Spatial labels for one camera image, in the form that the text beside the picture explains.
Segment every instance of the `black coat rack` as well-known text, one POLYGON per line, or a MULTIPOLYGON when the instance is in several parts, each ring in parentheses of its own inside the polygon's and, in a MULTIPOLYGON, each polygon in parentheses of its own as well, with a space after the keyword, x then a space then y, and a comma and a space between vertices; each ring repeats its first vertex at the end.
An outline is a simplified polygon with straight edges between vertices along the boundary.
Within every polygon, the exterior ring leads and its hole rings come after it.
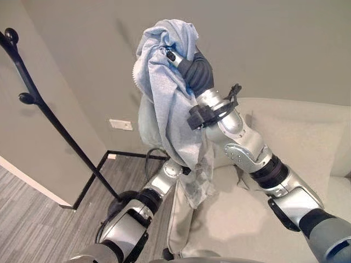
POLYGON ((0 45, 6 51, 6 53, 10 56, 12 61, 14 62, 23 82, 25 83, 28 92, 24 92, 18 95, 19 100, 24 104, 35 104, 39 107, 39 109, 44 113, 47 119, 51 122, 51 124, 55 127, 55 129, 61 134, 61 136, 68 142, 68 144, 75 150, 78 156, 85 162, 85 164, 89 167, 89 169, 93 172, 93 174, 103 183, 103 185, 109 190, 109 192, 118 200, 121 201, 119 195, 115 192, 115 190, 111 187, 111 185, 106 181, 100 171, 95 167, 92 161, 88 158, 88 156, 83 152, 83 150, 79 147, 76 141, 72 138, 72 136, 68 133, 65 127, 60 123, 60 121, 56 118, 55 114, 51 111, 49 106, 45 103, 43 98, 41 97, 38 89, 36 88, 28 70, 18 53, 17 43, 19 37, 17 32, 13 28, 7 28, 5 30, 5 35, 0 32, 0 45))

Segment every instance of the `beige sofa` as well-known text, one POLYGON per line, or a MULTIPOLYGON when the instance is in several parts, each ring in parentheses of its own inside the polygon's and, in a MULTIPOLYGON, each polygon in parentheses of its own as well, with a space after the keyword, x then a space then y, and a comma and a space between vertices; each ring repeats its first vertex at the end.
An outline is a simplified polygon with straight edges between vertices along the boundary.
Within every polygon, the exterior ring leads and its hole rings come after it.
MULTIPOLYGON (((350 107, 242 98, 237 110, 318 193, 329 213, 351 222, 350 107)), ((215 166, 217 193, 196 210, 177 185, 167 238, 171 253, 267 263, 317 262, 303 235, 283 227, 257 184, 230 165, 220 149, 215 166)))

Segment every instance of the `fabric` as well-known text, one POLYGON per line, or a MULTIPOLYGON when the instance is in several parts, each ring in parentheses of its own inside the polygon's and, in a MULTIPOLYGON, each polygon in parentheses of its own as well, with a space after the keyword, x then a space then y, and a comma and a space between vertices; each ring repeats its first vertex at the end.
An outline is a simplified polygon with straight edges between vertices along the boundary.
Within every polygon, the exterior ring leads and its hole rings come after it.
POLYGON ((351 222, 351 178, 331 176, 328 186, 328 200, 325 209, 351 222))
POLYGON ((192 170, 180 181, 194 208, 213 191, 213 150, 202 131, 191 130, 186 122, 196 100, 187 93, 178 70, 169 64, 165 47, 171 46, 192 60, 198 37, 190 23, 176 19, 159 21, 144 31, 133 69, 134 81, 143 92, 140 136, 144 143, 163 147, 173 160, 192 170))
POLYGON ((177 194, 173 198, 172 211, 169 218, 167 246, 172 254, 179 254, 188 241, 193 209, 186 200, 184 189, 179 182, 175 190, 177 194))
MULTIPOLYGON (((273 152, 325 202, 343 124, 278 119, 256 111, 252 124, 273 152)), ((317 262, 303 235, 288 231, 274 216, 263 192, 237 186, 242 173, 231 166, 214 171, 213 182, 219 194, 194 210, 182 256, 214 253, 271 263, 317 262)))

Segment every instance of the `electrical outlet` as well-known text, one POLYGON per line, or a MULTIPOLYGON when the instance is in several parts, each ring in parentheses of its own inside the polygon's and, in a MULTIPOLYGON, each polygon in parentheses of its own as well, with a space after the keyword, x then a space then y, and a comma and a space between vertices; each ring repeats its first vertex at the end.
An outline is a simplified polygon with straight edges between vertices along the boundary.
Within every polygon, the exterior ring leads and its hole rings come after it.
POLYGON ((129 121, 121 121, 119 119, 109 119, 109 122, 114 129, 133 130, 132 123, 129 121))

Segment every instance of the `black cable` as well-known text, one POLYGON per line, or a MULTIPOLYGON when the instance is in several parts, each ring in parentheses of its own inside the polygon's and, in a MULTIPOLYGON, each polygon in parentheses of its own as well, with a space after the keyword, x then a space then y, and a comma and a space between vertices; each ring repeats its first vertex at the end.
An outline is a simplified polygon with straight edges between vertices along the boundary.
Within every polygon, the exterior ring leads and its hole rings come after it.
POLYGON ((164 155, 166 155, 169 158, 169 155, 167 154, 167 152, 161 148, 155 147, 155 148, 151 148, 148 153, 146 154, 146 158, 145 158, 145 176, 147 181, 150 181, 150 176, 149 176, 149 171, 148 171, 148 162, 150 159, 150 155, 153 151, 159 150, 161 151, 164 155))

